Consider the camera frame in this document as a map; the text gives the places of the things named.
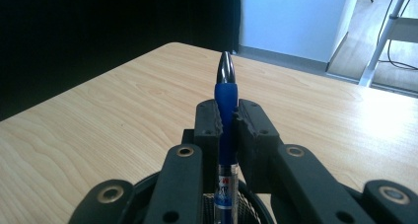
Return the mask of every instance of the label on pen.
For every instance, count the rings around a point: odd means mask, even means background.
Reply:
[[[234,177],[218,177],[218,186],[214,193],[215,205],[220,209],[232,209],[233,208],[233,196],[234,196]]]

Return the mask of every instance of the wall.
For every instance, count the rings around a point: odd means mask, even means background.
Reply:
[[[240,45],[327,63],[356,1],[242,0]]]

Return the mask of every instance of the ballpoint pen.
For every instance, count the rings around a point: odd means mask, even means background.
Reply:
[[[215,101],[222,120],[219,141],[218,182],[214,193],[215,223],[238,223],[237,144],[232,135],[233,113],[238,106],[238,87],[229,52],[223,52],[215,85]]]

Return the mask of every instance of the table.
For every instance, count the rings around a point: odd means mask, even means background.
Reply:
[[[95,185],[133,184],[213,98],[220,52],[169,43],[0,123],[0,223],[68,222]],[[233,56],[240,98],[343,184],[418,192],[418,100]]]

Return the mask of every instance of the transparent pen barrel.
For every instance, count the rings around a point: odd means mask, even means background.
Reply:
[[[218,166],[214,193],[216,224],[238,223],[238,165]]]

